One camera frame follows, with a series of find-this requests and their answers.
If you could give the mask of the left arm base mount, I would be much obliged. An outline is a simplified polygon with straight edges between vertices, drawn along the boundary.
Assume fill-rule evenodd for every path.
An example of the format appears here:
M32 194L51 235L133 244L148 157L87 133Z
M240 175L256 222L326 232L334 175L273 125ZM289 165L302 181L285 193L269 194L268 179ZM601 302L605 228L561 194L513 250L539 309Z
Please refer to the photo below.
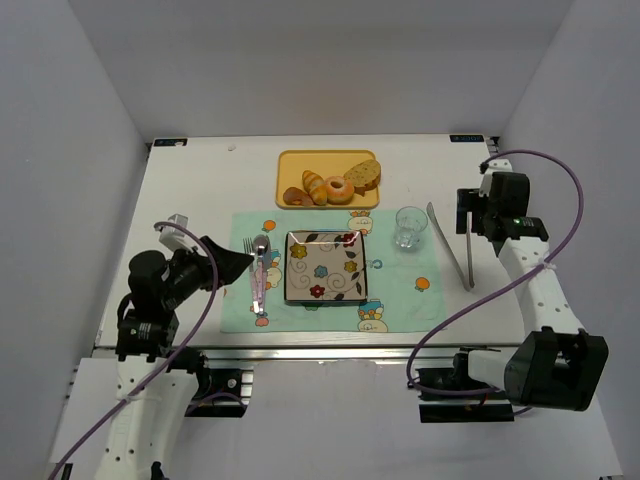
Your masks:
M185 416L187 418L242 418L249 395L243 394L247 370L223 366L203 352L185 348L170 364L196 378L197 389Z

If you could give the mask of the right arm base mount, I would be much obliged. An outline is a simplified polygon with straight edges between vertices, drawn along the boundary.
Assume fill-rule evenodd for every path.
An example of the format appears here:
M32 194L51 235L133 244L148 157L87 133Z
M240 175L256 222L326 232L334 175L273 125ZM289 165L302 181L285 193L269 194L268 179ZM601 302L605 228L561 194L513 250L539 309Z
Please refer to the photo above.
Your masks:
M422 424L513 422L514 407L504 393L468 375L471 349L460 349L451 366L423 366L411 374L409 389L418 393Z

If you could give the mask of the small brown bread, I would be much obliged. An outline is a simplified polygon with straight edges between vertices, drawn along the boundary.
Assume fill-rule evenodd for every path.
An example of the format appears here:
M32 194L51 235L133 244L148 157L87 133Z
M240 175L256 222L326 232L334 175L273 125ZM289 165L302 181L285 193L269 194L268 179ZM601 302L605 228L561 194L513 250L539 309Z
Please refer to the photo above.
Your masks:
M304 190L297 187L289 187L283 193L283 201L289 206L314 206L315 203L311 196Z

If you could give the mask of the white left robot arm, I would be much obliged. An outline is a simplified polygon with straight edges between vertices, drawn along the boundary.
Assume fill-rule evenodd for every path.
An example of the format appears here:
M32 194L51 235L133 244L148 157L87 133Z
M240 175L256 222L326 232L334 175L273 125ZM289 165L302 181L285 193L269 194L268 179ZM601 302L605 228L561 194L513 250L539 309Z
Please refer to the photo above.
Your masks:
M175 345L176 310L200 290L215 294L233 283L251 263L250 255L208 237L194 248L177 244L170 257L147 250L130 260L129 292L117 312L120 409L110 419L96 478L165 478L185 414L217 395L239 398L237 388L225 386L238 371L215 374L200 351Z

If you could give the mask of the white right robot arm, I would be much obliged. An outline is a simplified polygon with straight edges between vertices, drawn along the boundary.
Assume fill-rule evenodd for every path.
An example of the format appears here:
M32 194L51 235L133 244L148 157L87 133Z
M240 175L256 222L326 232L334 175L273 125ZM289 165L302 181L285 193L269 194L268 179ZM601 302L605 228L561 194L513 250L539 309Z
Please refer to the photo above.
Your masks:
M526 337L516 348L473 349L470 379L503 391L519 406L586 410L608 358L601 336L590 335L573 313L548 260L549 235L527 214L526 175L490 167L477 189L457 197L457 231L471 218L472 232L486 238L510 280L516 282Z

